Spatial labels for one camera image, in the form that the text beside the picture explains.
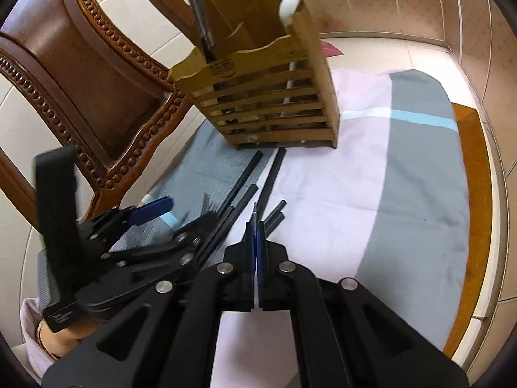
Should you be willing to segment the left hand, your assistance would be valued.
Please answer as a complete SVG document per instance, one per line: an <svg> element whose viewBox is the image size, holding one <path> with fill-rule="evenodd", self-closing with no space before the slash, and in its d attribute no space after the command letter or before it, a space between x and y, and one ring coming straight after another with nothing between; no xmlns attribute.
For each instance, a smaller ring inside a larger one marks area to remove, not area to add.
<svg viewBox="0 0 517 388"><path fill-rule="evenodd" d="M99 329L101 324L88 317L81 318L71 326L53 332L45 320L38 325L38 344L49 356L63 357L76 348L80 341Z"/></svg>

